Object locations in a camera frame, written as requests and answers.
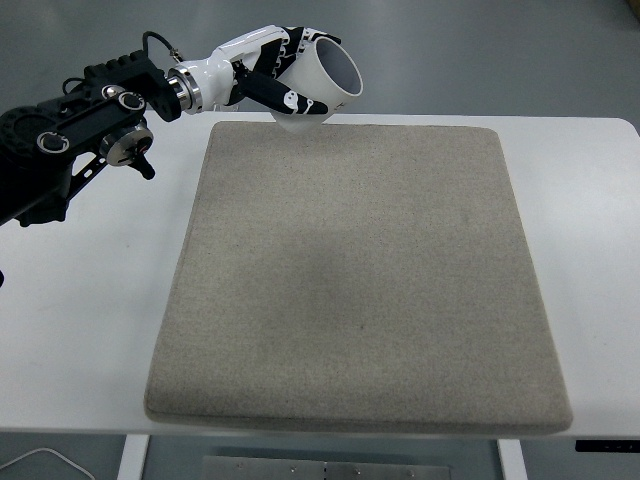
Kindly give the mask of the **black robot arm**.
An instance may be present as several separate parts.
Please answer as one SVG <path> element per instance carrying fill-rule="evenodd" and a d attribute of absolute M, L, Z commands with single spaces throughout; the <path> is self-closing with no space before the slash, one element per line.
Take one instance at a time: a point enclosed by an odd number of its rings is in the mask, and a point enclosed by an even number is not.
<path fill-rule="evenodd" d="M 307 27 L 269 25 L 216 49 L 203 60 L 158 68 L 143 47 L 88 66 L 72 90 L 1 116 L 1 221 L 21 226 L 64 221 L 71 199 L 105 166 L 126 166 L 150 180 L 153 143 L 144 112 L 164 121 L 232 106 L 249 98 L 295 119 L 317 119 L 328 101 L 284 84 L 304 54 L 339 38 Z"/>

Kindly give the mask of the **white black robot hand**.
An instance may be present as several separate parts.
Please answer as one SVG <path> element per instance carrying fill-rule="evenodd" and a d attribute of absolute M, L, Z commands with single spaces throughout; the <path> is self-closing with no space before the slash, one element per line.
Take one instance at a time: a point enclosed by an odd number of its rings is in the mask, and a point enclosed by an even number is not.
<path fill-rule="evenodd" d="M 319 39 L 342 43 L 339 37 L 314 28 L 268 25 L 216 47 L 205 59 L 181 61 L 175 65 L 181 108 L 209 111 L 219 99 L 244 95 L 285 115 L 326 115 L 326 104 L 276 80 L 308 43 Z"/>

